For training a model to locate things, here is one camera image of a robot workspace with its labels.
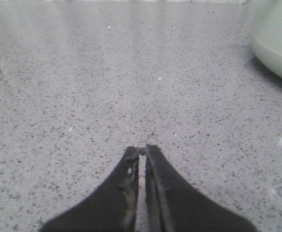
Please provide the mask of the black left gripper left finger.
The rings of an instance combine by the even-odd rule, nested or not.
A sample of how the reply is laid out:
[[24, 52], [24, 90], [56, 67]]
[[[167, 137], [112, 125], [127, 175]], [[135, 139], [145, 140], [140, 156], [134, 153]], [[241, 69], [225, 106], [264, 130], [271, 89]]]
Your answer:
[[45, 223], [43, 232], [132, 232], [139, 188], [139, 154], [126, 148], [104, 182], [73, 208]]

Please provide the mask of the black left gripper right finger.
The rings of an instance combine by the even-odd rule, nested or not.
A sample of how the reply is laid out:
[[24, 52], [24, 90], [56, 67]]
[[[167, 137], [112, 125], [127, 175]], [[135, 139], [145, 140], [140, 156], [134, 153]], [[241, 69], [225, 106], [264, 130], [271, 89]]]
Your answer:
[[152, 232], [255, 232], [244, 217], [223, 208], [192, 187], [161, 149], [147, 145], [146, 204]]

